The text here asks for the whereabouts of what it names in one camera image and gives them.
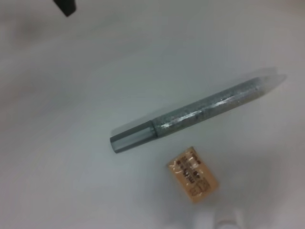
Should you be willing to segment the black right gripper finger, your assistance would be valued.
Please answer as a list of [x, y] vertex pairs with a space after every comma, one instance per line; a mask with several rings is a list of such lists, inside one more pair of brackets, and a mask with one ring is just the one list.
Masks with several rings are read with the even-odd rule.
[[71, 16], [77, 10], [76, 0], [53, 0], [53, 2], [66, 17]]

